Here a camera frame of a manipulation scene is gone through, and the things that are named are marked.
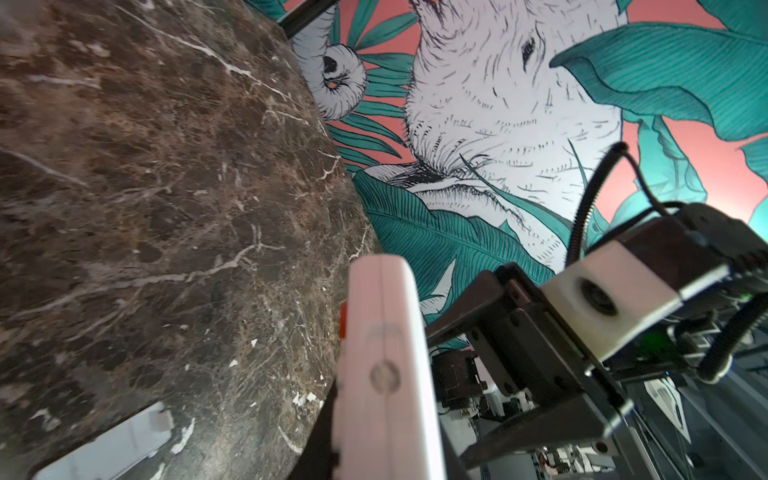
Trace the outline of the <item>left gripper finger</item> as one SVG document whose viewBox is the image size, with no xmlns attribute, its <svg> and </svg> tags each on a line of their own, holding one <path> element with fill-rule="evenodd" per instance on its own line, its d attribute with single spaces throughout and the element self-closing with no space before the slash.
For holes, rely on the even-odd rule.
<svg viewBox="0 0 768 480">
<path fill-rule="evenodd" d="M 336 466 L 337 454 L 332 447 L 334 403 L 337 398 L 335 383 L 326 396 L 318 418 L 299 459 L 288 475 L 288 480 L 330 480 Z"/>
</svg>

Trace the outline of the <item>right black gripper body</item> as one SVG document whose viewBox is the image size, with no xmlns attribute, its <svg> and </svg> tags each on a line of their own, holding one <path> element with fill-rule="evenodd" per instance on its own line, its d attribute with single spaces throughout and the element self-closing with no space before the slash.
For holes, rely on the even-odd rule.
<svg viewBox="0 0 768 480">
<path fill-rule="evenodd" d="M 633 403 L 524 271 L 484 270 L 426 328 L 427 344 L 466 335 L 497 384 L 528 390 L 534 408 L 495 428 L 459 456 L 466 469 L 541 447 L 603 440 Z"/>
</svg>

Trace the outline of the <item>white remote control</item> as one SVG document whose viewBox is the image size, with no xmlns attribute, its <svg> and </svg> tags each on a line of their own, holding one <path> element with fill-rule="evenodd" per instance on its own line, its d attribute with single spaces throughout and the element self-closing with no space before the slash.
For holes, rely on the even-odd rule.
<svg viewBox="0 0 768 480">
<path fill-rule="evenodd" d="M 342 326 L 333 478 L 445 478 L 425 325 L 403 258 L 367 255 L 351 263 Z"/>
</svg>

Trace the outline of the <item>white battery cover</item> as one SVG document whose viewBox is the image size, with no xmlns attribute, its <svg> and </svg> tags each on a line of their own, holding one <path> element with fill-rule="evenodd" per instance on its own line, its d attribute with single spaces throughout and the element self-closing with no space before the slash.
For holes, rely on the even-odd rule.
<svg viewBox="0 0 768 480">
<path fill-rule="evenodd" d="M 171 410 L 152 404 L 32 476 L 40 480 L 118 479 L 172 437 Z"/>
</svg>

